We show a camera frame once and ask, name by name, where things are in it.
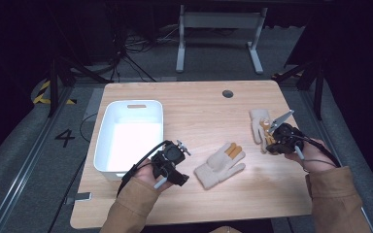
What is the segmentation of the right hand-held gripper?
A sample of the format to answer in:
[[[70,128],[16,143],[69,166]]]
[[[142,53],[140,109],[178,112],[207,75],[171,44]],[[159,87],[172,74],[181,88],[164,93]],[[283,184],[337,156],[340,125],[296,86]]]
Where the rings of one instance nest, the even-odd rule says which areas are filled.
[[[282,116],[274,119],[266,130],[266,150],[271,154],[302,153],[304,134],[296,127],[286,123],[294,110],[289,110]]]

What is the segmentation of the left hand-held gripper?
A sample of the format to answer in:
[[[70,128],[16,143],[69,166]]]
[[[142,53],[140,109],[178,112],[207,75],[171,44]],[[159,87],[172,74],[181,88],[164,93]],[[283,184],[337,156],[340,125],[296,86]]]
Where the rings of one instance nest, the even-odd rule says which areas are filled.
[[[176,170],[176,166],[186,159],[185,154],[189,154],[181,142],[175,145],[172,141],[164,141],[165,147],[159,150],[152,158],[153,176],[162,176],[167,182],[182,186],[188,179]]]

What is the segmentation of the cream knit glove orange fingers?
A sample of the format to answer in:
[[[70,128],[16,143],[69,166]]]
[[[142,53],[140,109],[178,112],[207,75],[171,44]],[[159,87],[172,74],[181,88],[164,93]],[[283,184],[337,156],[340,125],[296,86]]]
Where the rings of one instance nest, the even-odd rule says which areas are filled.
[[[260,145],[262,153],[268,153],[267,147],[274,143],[274,139],[268,132],[270,128],[270,116],[266,109],[250,110],[254,141]]]
[[[205,163],[194,170],[202,186],[208,190],[226,181],[246,168],[241,160],[246,156],[241,146],[226,143],[217,152],[208,157]]]

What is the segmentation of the white plastic bin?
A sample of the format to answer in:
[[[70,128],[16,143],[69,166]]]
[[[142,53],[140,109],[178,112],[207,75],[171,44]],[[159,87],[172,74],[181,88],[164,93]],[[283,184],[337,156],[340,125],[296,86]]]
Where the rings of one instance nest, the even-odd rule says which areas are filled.
[[[107,180],[119,181],[134,164],[163,141],[163,108],[160,102],[112,102],[101,121],[94,168]]]

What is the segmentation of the person's left hand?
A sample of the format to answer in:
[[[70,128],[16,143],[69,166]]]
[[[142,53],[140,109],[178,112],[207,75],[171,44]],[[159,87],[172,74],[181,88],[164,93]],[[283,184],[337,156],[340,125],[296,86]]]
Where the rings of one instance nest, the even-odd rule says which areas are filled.
[[[134,175],[135,178],[141,180],[142,182],[148,184],[159,192],[162,192],[173,184],[170,182],[163,182],[162,180],[157,180],[153,175],[153,166],[151,161],[147,158],[145,159],[137,168]]]

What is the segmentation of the person's right hand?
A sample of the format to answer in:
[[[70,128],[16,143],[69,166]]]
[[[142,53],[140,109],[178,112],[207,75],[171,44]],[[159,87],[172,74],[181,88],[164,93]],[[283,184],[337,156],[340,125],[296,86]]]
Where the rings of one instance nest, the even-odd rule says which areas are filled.
[[[308,173],[323,172],[333,168],[333,163],[315,146],[305,142],[302,150],[304,159],[297,152],[287,153],[286,159],[297,162]]]

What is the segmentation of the yellow black floor tape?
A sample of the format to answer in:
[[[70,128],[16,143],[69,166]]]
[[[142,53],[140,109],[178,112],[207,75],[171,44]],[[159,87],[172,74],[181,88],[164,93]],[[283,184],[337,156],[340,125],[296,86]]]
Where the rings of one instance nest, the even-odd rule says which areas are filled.
[[[42,86],[41,86],[40,90],[38,91],[36,97],[33,100],[34,104],[38,104],[38,103],[50,104],[51,103],[50,98],[45,98],[44,97],[45,93],[47,92],[47,89],[50,87],[50,84],[51,84],[51,81],[49,81],[49,80],[44,81],[44,83],[42,84]],[[76,99],[68,99],[67,102],[66,102],[66,104],[68,104],[68,105],[75,105],[77,103],[78,103],[78,101]]]

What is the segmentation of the grey metal table bracket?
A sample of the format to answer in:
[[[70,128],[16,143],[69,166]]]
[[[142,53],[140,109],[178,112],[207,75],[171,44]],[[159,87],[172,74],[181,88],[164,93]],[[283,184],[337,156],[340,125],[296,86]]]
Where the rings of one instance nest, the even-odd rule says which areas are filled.
[[[91,192],[77,193],[75,196],[69,196],[64,199],[64,205],[74,205],[76,202],[89,201],[92,197]]]

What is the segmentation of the white metal desk frame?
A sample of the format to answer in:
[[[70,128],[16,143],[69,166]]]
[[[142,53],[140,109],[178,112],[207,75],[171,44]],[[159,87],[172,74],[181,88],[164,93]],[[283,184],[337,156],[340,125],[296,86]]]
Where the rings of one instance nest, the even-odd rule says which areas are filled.
[[[253,29],[254,38],[247,42],[247,49],[257,74],[263,73],[263,68],[257,53],[257,44],[262,27],[267,16],[267,8],[261,8],[255,13],[216,13],[216,12],[190,12],[185,5],[180,6],[179,15],[179,46],[175,70],[184,71],[186,56],[186,28],[226,28],[226,29]]]

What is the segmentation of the grey metal floor rail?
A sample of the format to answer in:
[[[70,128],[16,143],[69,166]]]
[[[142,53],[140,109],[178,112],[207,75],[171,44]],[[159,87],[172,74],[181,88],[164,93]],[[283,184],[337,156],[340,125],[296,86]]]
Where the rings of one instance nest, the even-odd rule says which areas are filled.
[[[49,137],[51,129],[55,124],[60,112],[62,111],[64,105],[69,99],[73,91],[72,87],[65,87],[60,94],[59,98],[59,107],[56,107],[51,116],[48,116],[44,122],[44,126],[40,131],[40,134],[36,137],[34,144],[27,154],[22,166],[20,167],[17,175],[11,182],[11,186],[6,193],[5,198],[3,199],[0,205],[0,233],[2,232],[3,226],[6,224],[14,206],[17,203],[17,200],[26,186],[33,169],[38,162],[40,156],[42,155],[42,149],[44,142]]]

